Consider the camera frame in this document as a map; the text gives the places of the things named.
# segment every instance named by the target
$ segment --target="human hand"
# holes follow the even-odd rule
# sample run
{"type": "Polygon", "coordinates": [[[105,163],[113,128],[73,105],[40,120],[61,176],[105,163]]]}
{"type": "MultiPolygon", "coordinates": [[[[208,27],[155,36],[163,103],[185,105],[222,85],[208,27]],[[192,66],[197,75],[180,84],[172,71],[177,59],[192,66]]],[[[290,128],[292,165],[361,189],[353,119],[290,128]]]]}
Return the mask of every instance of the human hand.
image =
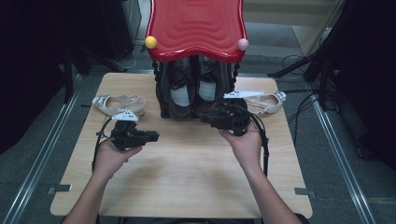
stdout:
{"type": "Polygon", "coordinates": [[[259,168],[260,153],[262,149],[262,139],[259,130],[253,123],[245,128],[246,133],[242,136],[236,136],[227,130],[218,129],[218,133],[227,140],[233,148],[233,154],[245,171],[248,169],[259,168]]]}
{"type": "Polygon", "coordinates": [[[98,148],[93,174],[108,180],[129,158],[141,150],[142,147],[134,147],[121,151],[111,141],[105,141],[98,148]]]}

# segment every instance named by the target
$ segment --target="wooden tabletop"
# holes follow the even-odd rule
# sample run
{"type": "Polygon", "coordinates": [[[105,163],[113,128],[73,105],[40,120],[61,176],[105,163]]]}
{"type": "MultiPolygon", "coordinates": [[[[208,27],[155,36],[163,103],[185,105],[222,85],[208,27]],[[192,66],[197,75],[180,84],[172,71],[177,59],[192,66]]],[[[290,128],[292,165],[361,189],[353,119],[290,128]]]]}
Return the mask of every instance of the wooden tabletop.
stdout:
{"type": "MultiPolygon", "coordinates": [[[[136,128],[160,134],[158,142],[147,143],[109,181],[100,214],[260,218],[230,145],[215,128],[198,119],[183,122],[162,119],[155,84],[154,75],[109,73],[96,94],[139,94],[146,100],[146,113],[139,117],[136,128]]],[[[268,93],[277,90],[273,79],[251,77],[239,77],[235,88],[268,93]]],[[[50,208],[53,215],[67,215],[87,184],[92,174],[95,133],[107,119],[97,108],[91,108],[61,182],[72,184],[73,188],[56,193],[50,208]]],[[[293,212],[311,217],[308,196],[294,192],[294,188],[305,188],[305,184],[283,108],[275,114],[262,115],[261,119],[269,138],[269,180],[293,212]]],[[[108,123],[106,134],[110,135],[114,124],[114,120],[108,123]]]]}

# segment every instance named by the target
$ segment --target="forearm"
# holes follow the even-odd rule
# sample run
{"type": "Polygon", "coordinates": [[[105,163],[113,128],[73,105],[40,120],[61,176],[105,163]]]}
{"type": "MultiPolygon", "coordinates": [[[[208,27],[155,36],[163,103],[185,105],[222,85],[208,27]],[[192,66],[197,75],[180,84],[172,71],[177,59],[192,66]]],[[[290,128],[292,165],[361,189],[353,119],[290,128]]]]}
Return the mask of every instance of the forearm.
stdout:
{"type": "Polygon", "coordinates": [[[301,223],[277,194],[261,167],[244,170],[264,223],[301,223]]]}
{"type": "Polygon", "coordinates": [[[63,223],[95,223],[107,182],[93,175],[63,223]]]}

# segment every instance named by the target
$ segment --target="red plastic lid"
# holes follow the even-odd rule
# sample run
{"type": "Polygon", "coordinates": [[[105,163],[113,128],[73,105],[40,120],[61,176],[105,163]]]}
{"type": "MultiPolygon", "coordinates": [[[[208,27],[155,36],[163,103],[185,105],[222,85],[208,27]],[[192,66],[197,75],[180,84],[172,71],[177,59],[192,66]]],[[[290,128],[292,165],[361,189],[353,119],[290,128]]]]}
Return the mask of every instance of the red plastic lid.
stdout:
{"type": "Polygon", "coordinates": [[[157,44],[148,49],[152,60],[169,62],[191,55],[237,63],[245,51],[243,0],[151,0],[146,36],[157,44]]]}

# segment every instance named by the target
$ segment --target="white sandal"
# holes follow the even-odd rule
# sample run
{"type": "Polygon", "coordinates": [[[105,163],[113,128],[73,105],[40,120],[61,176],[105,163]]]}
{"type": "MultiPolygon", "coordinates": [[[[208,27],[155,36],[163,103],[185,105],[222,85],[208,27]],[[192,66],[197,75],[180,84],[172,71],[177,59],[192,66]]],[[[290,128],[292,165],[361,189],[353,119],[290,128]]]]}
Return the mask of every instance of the white sandal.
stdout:
{"type": "Polygon", "coordinates": [[[123,113],[126,110],[132,110],[134,113],[143,116],[145,114],[144,107],[146,101],[137,94],[121,96],[101,94],[93,98],[92,104],[109,116],[123,113]]]}
{"type": "Polygon", "coordinates": [[[252,114],[273,114],[286,101],[286,94],[283,91],[274,91],[264,96],[245,98],[247,110],[252,114]]]}

